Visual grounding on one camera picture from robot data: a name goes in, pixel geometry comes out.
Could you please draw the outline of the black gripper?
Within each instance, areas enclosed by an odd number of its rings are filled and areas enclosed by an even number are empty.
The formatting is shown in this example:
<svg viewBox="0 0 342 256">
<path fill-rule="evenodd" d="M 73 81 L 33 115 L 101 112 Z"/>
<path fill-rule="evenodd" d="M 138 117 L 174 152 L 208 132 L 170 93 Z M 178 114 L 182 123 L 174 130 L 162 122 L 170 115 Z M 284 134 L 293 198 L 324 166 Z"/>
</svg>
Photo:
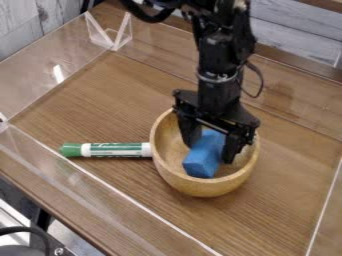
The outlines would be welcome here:
<svg viewBox="0 0 342 256">
<path fill-rule="evenodd" d="M 182 139 L 193 147 L 202 136 L 202 127 L 225 135 L 222 158 L 232 164 L 241 146 L 252 145 L 260 119 L 241 103 L 244 71 L 228 74 L 198 74 L 198 90 L 177 89 L 173 92 Z"/>
</svg>

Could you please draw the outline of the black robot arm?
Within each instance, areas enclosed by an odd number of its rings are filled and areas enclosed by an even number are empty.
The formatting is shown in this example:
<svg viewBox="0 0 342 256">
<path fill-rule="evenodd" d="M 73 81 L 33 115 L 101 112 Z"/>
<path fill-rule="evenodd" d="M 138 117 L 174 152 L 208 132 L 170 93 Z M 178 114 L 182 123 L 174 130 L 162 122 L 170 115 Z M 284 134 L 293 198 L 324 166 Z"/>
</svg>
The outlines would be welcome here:
<svg viewBox="0 0 342 256">
<path fill-rule="evenodd" d="M 222 160 L 232 163 L 254 142 L 260 119 L 241 102 L 244 73 L 257 38 L 250 24 L 250 0 L 148 0 L 161 11 L 152 15 L 134 0 L 120 0 L 130 13 L 148 23 L 161 23 L 180 10 L 193 25 L 200 53 L 198 89 L 173 92 L 174 112 L 184 142 L 193 147 L 209 127 L 225 135 Z"/>
</svg>

